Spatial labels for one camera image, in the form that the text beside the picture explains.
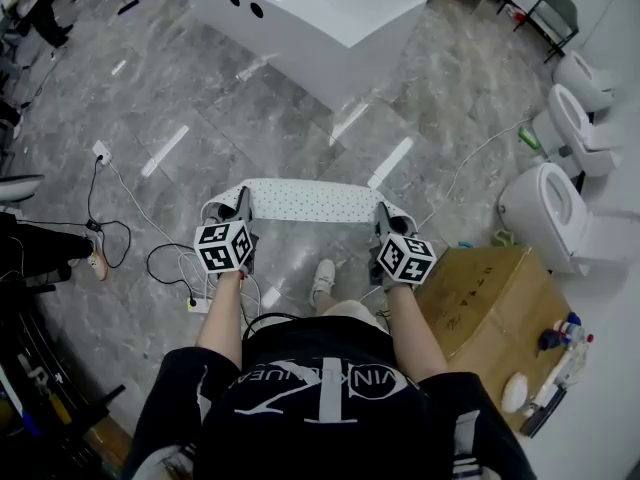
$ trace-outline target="white toilet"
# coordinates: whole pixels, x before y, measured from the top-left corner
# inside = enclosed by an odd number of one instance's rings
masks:
[[[622,160],[623,130],[611,123],[592,125],[576,97],[562,85],[551,88],[548,107],[533,120],[533,130],[549,159],[570,178],[581,171],[587,176],[604,176]]]
[[[612,71],[590,66],[575,51],[569,52],[558,63],[553,72],[553,81],[569,89],[586,112],[610,107],[617,86]]]
[[[556,164],[529,169],[504,190],[498,212],[516,241],[556,272],[586,274],[593,264],[631,263],[640,253],[640,214],[587,208]]]

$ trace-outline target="bathroom fixture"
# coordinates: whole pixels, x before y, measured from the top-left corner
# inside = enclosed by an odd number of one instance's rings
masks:
[[[590,210],[553,163],[535,166],[510,183],[498,212],[516,240],[531,245],[557,272],[587,274],[591,265],[628,264],[640,252],[640,214]]]
[[[42,174],[0,177],[0,202],[19,202],[29,199],[43,181]]]
[[[562,85],[551,88],[548,107],[533,120],[533,130],[549,159],[570,178],[580,171],[603,176],[620,165],[617,149],[625,144],[623,131],[612,123],[592,125],[576,97]],[[562,154],[563,149],[570,154]]]
[[[333,111],[395,67],[427,0],[189,0],[196,17]],[[257,19],[251,4],[260,6]]]
[[[577,52],[569,52],[556,66],[553,81],[565,86],[586,112],[610,107],[617,85],[614,73],[590,66]]]

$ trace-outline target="gray tile floor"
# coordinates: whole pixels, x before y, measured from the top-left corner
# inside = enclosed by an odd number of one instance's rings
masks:
[[[542,64],[545,43],[532,30],[512,33],[510,19],[496,16],[491,3],[471,14],[470,0],[435,0],[388,83],[335,115],[198,23],[187,0],[141,0],[118,17],[120,5],[80,0],[58,8],[63,24],[76,20],[68,50],[56,59],[15,143],[14,173],[47,176],[36,197],[22,205],[29,218],[86,221],[91,148],[98,139],[149,217],[189,244],[202,203],[243,179],[366,184],[409,137],[411,151],[379,190],[421,221],[442,203],[462,160],[489,135],[541,110],[551,83],[553,63]],[[56,62],[31,36],[21,55],[33,55],[34,45],[40,55],[16,87],[17,99],[33,97]],[[177,146],[142,176],[151,155],[185,126]],[[439,252],[458,241],[486,244],[497,225],[497,196],[531,157],[517,128],[496,139],[466,165],[423,235]],[[163,355],[192,344],[202,316],[187,313],[184,287],[163,286],[146,273],[146,255],[164,239],[141,217],[116,174],[108,167],[99,171],[94,216],[127,223],[131,250],[102,283],[79,265],[44,304],[55,336],[102,389],[125,384],[112,411],[132,432]],[[126,237],[111,227],[105,248],[113,262]],[[338,266],[339,296],[369,291],[369,226],[257,222],[255,231],[256,278],[272,302],[266,310],[309,315],[307,291],[323,257]],[[156,274],[177,278],[176,256],[169,249],[158,254]],[[251,285],[246,291],[256,296]],[[379,292],[365,303],[372,310],[384,305]],[[247,301],[246,309],[251,314],[256,308]]]

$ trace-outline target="cardboard box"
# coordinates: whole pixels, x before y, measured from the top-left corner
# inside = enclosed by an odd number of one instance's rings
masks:
[[[526,375],[533,397],[564,352],[538,354],[542,331],[571,310],[529,247],[449,249],[416,298],[451,370],[477,373],[498,409],[511,375]],[[516,431],[525,421],[503,416]]]

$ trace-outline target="sneaker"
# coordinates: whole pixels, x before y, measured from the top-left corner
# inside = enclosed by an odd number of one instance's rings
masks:
[[[16,140],[18,138],[18,135],[20,135],[20,130],[22,130],[22,123],[24,123],[24,116],[20,116],[20,121],[18,121],[18,124],[13,127],[13,140]]]
[[[102,242],[98,236],[88,237],[88,239],[91,240],[91,243],[93,244],[93,252],[91,253],[91,256],[87,258],[87,263],[96,273],[96,277],[100,281],[104,281],[107,278],[109,266],[107,265],[107,260],[104,259],[104,255],[102,254]]]
[[[312,307],[316,307],[314,296],[316,292],[324,292],[331,295],[331,287],[336,278],[336,266],[331,260],[322,260],[316,268],[316,274],[313,276],[313,286],[309,295],[309,303]]]

